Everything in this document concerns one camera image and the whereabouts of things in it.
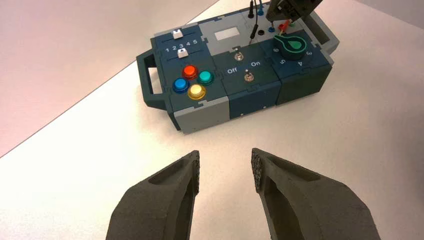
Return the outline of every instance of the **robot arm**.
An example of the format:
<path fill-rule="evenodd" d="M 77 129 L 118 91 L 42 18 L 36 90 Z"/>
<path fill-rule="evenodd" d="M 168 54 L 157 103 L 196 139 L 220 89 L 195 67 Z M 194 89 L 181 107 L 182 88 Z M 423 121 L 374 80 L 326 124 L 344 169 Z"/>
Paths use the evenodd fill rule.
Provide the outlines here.
<path fill-rule="evenodd" d="M 266 19 L 268 21 L 288 20 L 292 22 L 306 17 L 323 0 L 271 0 Z"/>

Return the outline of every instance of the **yellow button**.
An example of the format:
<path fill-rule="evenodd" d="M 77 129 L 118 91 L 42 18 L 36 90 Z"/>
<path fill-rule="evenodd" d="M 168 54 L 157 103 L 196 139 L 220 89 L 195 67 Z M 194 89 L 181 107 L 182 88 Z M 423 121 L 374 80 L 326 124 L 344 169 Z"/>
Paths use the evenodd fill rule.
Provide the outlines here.
<path fill-rule="evenodd" d="M 193 100 L 199 100 L 206 95 L 206 88 L 199 84 L 193 84 L 188 89 L 188 97 Z"/>

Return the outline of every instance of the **red button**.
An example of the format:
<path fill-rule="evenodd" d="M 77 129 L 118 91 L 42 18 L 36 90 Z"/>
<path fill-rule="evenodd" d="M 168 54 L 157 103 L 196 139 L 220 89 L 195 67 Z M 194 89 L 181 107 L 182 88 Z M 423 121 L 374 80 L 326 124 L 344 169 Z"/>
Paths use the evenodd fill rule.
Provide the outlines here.
<path fill-rule="evenodd" d="M 182 76 L 187 80 L 194 80 L 198 77 L 199 71 L 197 67 L 188 65 L 182 70 Z"/>

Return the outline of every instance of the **white slider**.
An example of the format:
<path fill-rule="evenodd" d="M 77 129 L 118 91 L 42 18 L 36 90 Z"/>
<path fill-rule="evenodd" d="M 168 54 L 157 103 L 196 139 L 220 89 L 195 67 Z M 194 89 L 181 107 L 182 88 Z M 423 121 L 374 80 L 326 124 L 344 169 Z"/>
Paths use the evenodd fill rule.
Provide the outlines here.
<path fill-rule="evenodd" d="M 181 31 L 181 29 L 176 29 L 176 30 L 173 30 L 172 31 L 172 37 L 173 37 L 173 39 L 180 39 L 183 36 L 184 35 L 183 35 L 183 32 Z"/>
<path fill-rule="evenodd" d="M 187 49 L 181 48 L 181 49 L 178 49 L 177 54 L 178 54 L 178 58 L 182 59 L 187 57 L 189 55 L 189 52 L 187 51 Z"/>

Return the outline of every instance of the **blue button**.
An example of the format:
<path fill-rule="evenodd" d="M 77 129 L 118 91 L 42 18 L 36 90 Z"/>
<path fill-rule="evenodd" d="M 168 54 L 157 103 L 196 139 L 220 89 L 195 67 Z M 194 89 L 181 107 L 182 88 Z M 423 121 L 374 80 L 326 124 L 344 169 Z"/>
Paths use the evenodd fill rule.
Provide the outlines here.
<path fill-rule="evenodd" d="M 213 79 L 214 79 L 214 76 L 212 75 L 212 73 L 210 73 L 209 71 L 202 71 L 199 74 L 198 81 L 200 84 L 208 85 L 212 82 Z"/>
<path fill-rule="evenodd" d="M 185 93 L 189 88 L 189 82 L 184 78 L 178 78 L 173 82 L 173 90 L 177 93 Z"/>

